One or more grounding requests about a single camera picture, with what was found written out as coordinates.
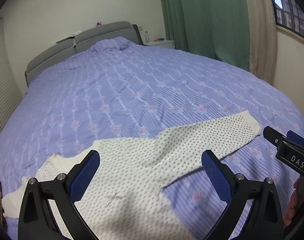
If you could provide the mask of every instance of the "purple bedspread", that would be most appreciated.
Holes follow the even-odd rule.
[[[304,120],[280,91],[227,63],[175,49],[143,47],[118,37],[44,70],[0,135],[3,195],[34,176],[53,153],[72,157],[94,140],[155,138],[162,130],[248,110],[262,127],[304,137]],[[272,177],[283,212],[298,174],[275,158],[263,136],[226,157],[248,179]],[[168,186],[177,217],[203,239],[225,207],[204,171]],[[17,222],[8,219],[17,238]],[[240,230],[238,225],[234,234]]]

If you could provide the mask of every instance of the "blue textured pad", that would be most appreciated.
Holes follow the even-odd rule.
[[[95,152],[71,183],[69,197],[72,203],[81,200],[99,166],[100,155],[98,152]]]
[[[201,161],[202,166],[220,200],[229,204],[232,199],[230,182],[226,179],[223,172],[216,165],[215,161],[211,158],[207,151],[202,153]]]
[[[295,142],[295,143],[297,143],[297,144],[299,144],[299,145],[301,145],[301,146],[304,147],[304,138],[301,137],[301,136],[299,136],[299,135],[296,134],[295,132],[293,132],[293,131],[288,131],[287,134],[286,134],[286,137],[287,137],[289,140],[291,140],[291,141],[293,141],[293,142]]]

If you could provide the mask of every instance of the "water bottle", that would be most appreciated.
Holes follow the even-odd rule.
[[[146,41],[146,43],[150,42],[150,38],[149,38],[148,32],[145,32],[145,41]]]

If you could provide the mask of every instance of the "gray headboard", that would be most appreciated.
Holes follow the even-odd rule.
[[[129,22],[115,22],[84,31],[74,39],[64,40],[36,56],[27,66],[25,80],[31,83],[43,70],[90,48],[96,42],[124,37],[136,44],[142,43],[140,33]]]
[[[139,38],[129,22],[115,22],[92,28],[74,37],[76,53],[90,48],[98,41],[124,37],[129,41],[139,44]]]

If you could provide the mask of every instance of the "blue gripper pad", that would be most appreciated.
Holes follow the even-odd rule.
[[[218,166],[223,164],[209,150],[202,153],[201,162],[220,200],[229,204],[232,199],[232,188],[231,183]]]
[[[77,165],[81,165],[81,170],[76,175],[73,182],[70,184],[69,197],[72,203],[81,200],[93,176],[95,175],[96,171],[100,166],[100,155],[97,151],[91,150],[90,153],[88,153],[88,155],[84,158],[84,160],[80,164],[77,164]]]
[[[291,140],[291,141],[293,141],[293,142],[295,142],[295,143],[297,143],[297,144],[299,144],[299,145],[301,145],[301,146],[304,147],[304,138],[301,137],[301,136],[299,136],[299,135],[296,134],[295,132],[293,132],[293,131],[291,131],[291,130],[288,131],[287,134],[286,134],[286,137],[287,137],[289,140]]]

